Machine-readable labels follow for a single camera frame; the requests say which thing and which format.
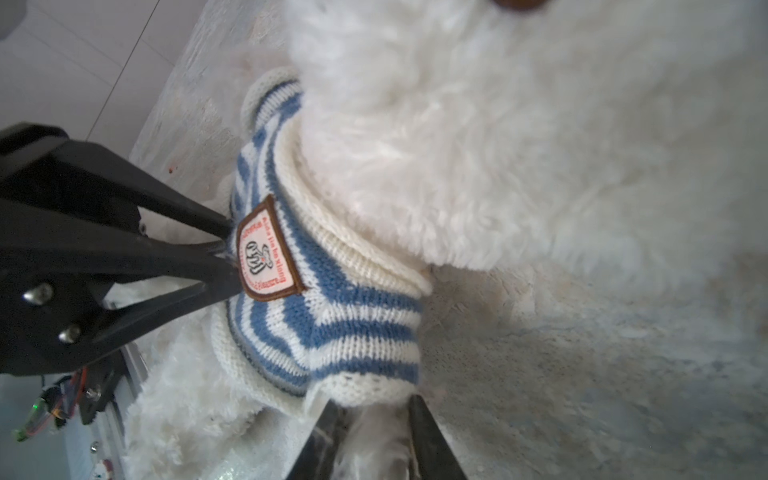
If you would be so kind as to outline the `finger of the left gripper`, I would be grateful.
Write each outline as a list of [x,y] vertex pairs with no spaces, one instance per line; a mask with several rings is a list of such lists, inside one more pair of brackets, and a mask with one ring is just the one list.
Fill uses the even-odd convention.
[[54,126],[19,123],[1,131],[1,198],[131,228],[139,207],[225,238],[232,221],[109,149]]
[[[191,312],[241,292],[237,268],[216,255],[232,229],[201,207],[158,213],[215,236],[174,245],[12,200],[1,202],[1,370],[73,371]],[[120,308],[117,284],[171,277],[189,285]]]

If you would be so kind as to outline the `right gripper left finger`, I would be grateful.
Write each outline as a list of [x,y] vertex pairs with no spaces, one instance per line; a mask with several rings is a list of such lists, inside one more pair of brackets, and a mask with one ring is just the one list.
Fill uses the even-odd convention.
[[286,480],[329,480],[348,432],[348,410],[328,401]]

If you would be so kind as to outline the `white teddy bear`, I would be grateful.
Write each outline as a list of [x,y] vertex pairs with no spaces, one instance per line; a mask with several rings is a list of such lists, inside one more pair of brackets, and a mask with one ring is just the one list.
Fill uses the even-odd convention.
[[[167,100],[173,165],[229,239],[247,91],[296,72],[312,191],[431,282],[414,394],[467,477],[766,477],[765,2],[275,1],[239,22],[250,41]],[[331,401],[286,414],[230,378],[229,300],[141,339],[128,478],[282,479]],[[344,407],[333,478],[413,476],[407,401]]]

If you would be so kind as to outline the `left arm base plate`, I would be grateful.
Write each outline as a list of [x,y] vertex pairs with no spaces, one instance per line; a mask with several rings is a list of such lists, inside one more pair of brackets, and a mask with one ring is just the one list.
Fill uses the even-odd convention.
[[85,383],[78,401],[83,425],[90,425],[99,413],[105,411],[107,405],[114,400],[115,391],[127,372],[121,351],[113,352],[83,370]]

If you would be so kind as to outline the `blue white striped sweater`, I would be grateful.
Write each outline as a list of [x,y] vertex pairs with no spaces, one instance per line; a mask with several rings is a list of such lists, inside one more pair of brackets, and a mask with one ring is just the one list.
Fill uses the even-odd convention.
[[296,72],[247,91],[227,248],[242,292],[212,328],[227,375],[297,414],[317,393],[343,407],[398,405],[419,383],[416,331],[431,282],[331,213],[303,171]]

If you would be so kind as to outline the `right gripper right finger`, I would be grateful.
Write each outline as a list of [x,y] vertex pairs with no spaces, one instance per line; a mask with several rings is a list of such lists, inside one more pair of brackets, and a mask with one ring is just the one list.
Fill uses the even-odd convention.
[[409,399],[408,417],[413,478],[466,480],[466,474],[420,395],[413,395]]

